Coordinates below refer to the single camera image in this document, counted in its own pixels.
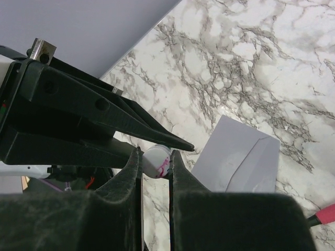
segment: white marble surface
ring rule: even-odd
[[[306,215],[335,202],[335,1],[183,0],[103,80],[195,145],[188,168],[227,115],[280,139],[277,192]],[[146,178],[150,250],[169,250],[168,201]],[[335,224],[312,235],[335,249]]]

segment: red handle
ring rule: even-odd
[[[322,224],[328,224],[335,221],[335,204],[321,209],[315,214]]]

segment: marble table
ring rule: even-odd
[[[182,0],[102,79],[195,145],[189,169],[226,115],[281,141],[276,191],[306,216],[335,202],[335,1]],[[170,250],[168,182],[144,179],[144,238]],[[312,235],[335,250],[335,224]]]

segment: envelope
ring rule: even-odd
[[[222,116],[191,173],[213,192],[274,192],[280,142]]]

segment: red wire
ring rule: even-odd
[[[91,177],[91,180],[89,181],[89,183],[85,186],[85,188],[86,189],[88,189],[91,185],[92,185],[92,183],[94,182],[94,177]]]

